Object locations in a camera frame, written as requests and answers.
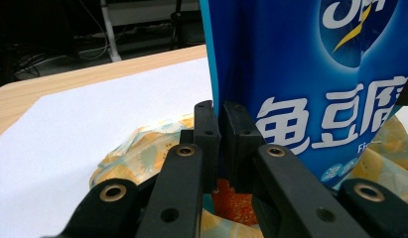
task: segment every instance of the floor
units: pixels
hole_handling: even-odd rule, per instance
[[[169,23],[143,27],[128,26],[116,34],[117,50],[123,60],[166,52],[170,49],[171,34],[172,28]],[[78,58],[47,55],[32,65],[19,69],[15,73],[16,80],[27,80],[111,62],[102,34],[79,40],[85,41],[85,44],[79,46]]]

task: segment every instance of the cable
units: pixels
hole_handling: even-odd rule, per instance
[[[24,73],[25,74],[30,74],[30,75],[32,75],[34,77],[40,77],[41,76],[39,70],[34,65],[31,65],[29,67],[26,67],[26,68],[23,68],[23,69],[19,70],[18,72],[15,72],[14,76],[15,76],[15,78],[17,80],[21,80],[19,75],[24,74]]]
[[[41,53],[35,56],[22,56],[20,57],[16,65],[17,68],[15,71],[15,74],[30,71],[31,67],[35,67],[43,62],[50,61],[50,60],[54,60],[54,59],[48,59],[47,53]]]
[[[58,57],[51,58],[51,59],[44,59],[44,60],[42,60],[42,61],[39,61],[39,62],[34,63],[34,64],[31,65],[31,66],[28,66],[27,68],[30,68],[30,67],[32,67],[32,66],[38,66],[38,65],[43,64],[43,63],[45,63],[45,62],[52,61],[52,60],[57,60],[57,59],[64,58],[64,57],[66,57],[66,56],[58,56]]]
[[[170,24],[170,23],[168,23],[168,22],[162,23],[162,24],[160,24],[159,26],[156,27],[157,29],[153,29],[153,30],[151,30],[149,33],[150,33],[150,34],[159,34],[159,35],[160,35],[160,34],[161,34],[161,35],[168,34],[169,32],[171,32],[171,31],[170,31],[170,28],[169,28],[169,24]]]
[[[94,58],[83,58],[80,57],[81,59],[84,60],[96,60],[98,58],[100,58],[102,55],[105,54],[105,52],[107,51],[108,48],[108,42],[107,42],[107,35],[105,34],[104,30],[102,29],[101,25],[99,25],[98,21],[94,18],[94,16],[92,16],[91,12],[89,12],[88,8],[86,8],[86,6],[83,4],[82,0],[79,0],[80,5],[82,5],[83,9],[86,11],[86,13],[89,15],[89,17],[91,17],[91,19],[95,22],[95,24],[98,26],[98,28],[101,30],[101,33],[104,35],[104,40],[105,40],[105,45],[104,45],[104,50],[102,51],[101,54],[99,54],[98,56],[94,57]]]
[[[117,38],[114,40],[114,42],[117,42],[117,40],[119,40],[119,39],[125,34],[126,28],[127,28],[127,25],[123,28],[123,31],[122,31],[121,33],[119,33],[119,36],[117,36]],[[107,47],[107,46],[105,46],[105,47],[100,47],[100,48],[96,48],[96,49],[91,49],[91,50],[85,50],[85,51],[82,51],[82,52],[80,52],[80,53],[94,52],[94,51],[98,51],[98,50],[101,50],[101,49],[106,48],[106,47]]]

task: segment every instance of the blue snack bag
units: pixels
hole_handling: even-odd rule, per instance
[[[408,0],[201,0],[215,111],[245,105],[267,143],[338,184],[408,80]]]

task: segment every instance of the table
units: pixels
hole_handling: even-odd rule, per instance
[[[59,234],[109,152],[211,100],[205,56],[199,46],[0,88],[0,237]]]
[[[205,56],[206,47],[198,46],[4,85],[0,88],[0,135],[43,95]]]

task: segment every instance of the metal bar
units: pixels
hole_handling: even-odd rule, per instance
[[[173,147],[160,171],[136,238],[199,237],[203,202],[203,152]]]
[[[126,1],[108,4],[113,26],[170,20],[176,11],[176,0]],[[200,8],[198,0],[184,0],[182,11]]]
[[[140,216],[139,190],[130,180],[113,178],[93,187],[57,237],[133,237]]]
[[[263,183],[255,187],[254,196],[270,203],[280,213],[273,216],[280,217],[280,221],[271,222],[266,215],[256,212],[264,235],[279,238],[369,237],[287,148],[261,146],[255,167],[259,182]],[[260,191],[258,187],[264,187],[266,191]],[[275,223],[279,223],[278,229],[269,230],[269,226]]]
[[[111,24],[108,5],[105,0],[101,0],[101,12],[104,19],[105,30],[107,31],[107,39],[110,45],[108,53],[110,54],[111,61],[121,61],[119,52],[117,51],[116,40],[114,38],[113,25]]]
[[[252,155],[265,141],[246,108],[238,103],[224,103],[220,124],[230,185],[236,193],[251,193],[255,174]]]
[[[198,103],[195,106],[194,143],[204,152],[204,193],[212,193],[216,188],[219,141],[212,101]]]
[[[342,183],[338,200],[371,237],[408,237],[408,204],[384,186],[349,179]]]

